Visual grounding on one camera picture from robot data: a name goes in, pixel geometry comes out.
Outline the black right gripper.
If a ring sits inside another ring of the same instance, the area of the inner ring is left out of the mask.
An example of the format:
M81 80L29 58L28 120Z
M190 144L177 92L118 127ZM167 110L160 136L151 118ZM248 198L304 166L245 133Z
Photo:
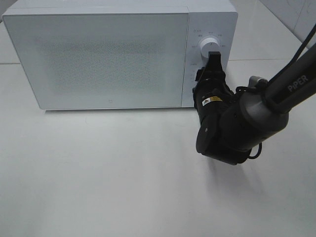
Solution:
M219 51L209 51L208 61L205 67L197 70L193 88L194 108L197 110L199 122L207 116L222 114L236 100L234 93L225 81L226 74L221 63Z

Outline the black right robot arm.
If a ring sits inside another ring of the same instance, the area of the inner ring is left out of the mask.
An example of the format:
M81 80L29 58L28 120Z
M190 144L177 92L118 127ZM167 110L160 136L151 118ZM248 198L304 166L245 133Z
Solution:
M200 128L198 153L237 165L251 158L254 147L283 130L290 110L316 92L316 49L294 58L271 80L251 77L248 86L230 90L225 81L221 54L210 52L198 70L193 88Z

